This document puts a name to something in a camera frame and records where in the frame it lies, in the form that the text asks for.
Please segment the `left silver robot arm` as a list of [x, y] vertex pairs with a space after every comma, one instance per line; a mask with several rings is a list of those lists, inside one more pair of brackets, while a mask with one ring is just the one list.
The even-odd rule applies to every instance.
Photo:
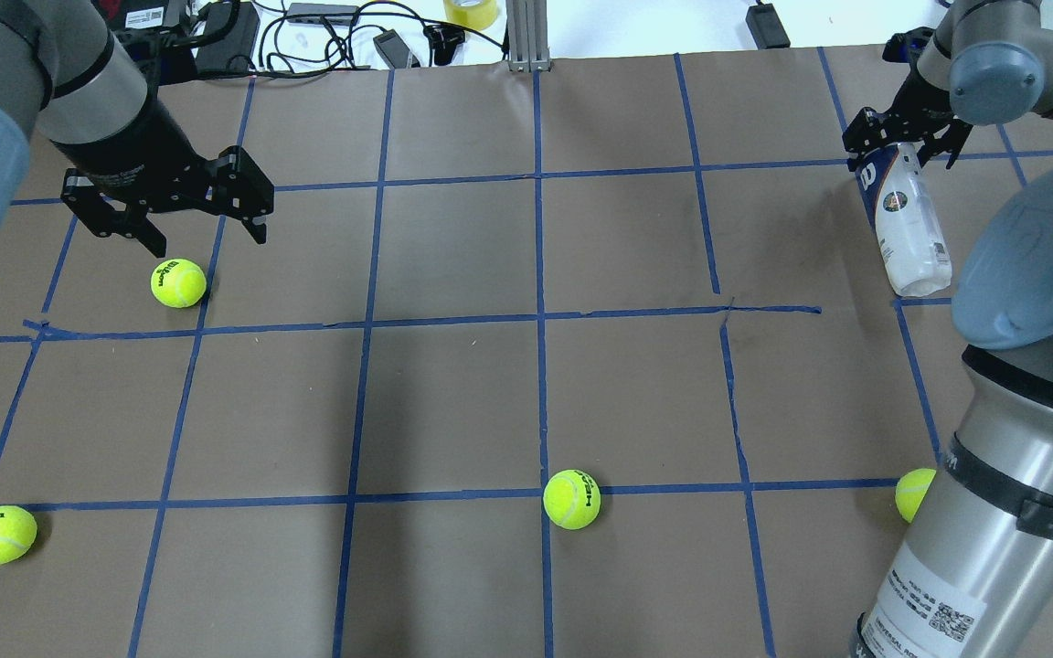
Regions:
[[34, 134], [69, 162], [61, 200], [93, 236], [166, 239], [152, 214], [201, 211], [267, 240], [275, 188], [246, 149], [207, 159], [88, 1], [0, 1], [0, 226]]

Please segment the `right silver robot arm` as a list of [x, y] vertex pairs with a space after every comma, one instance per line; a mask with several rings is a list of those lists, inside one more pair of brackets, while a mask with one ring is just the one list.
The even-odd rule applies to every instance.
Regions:
[[1053, 29], [1037, 1], [954, 1], [936, 28], [896, 34], [909, 74], [888, 109], [845, 129], [889, 282], [954, 286], [973, 400], [857, 620], [849, 657], [1011, 657], [1053, 596], [1053, 170], [995, 214], [953, 270], [923, 164], [974, 126], [1053, 120]]

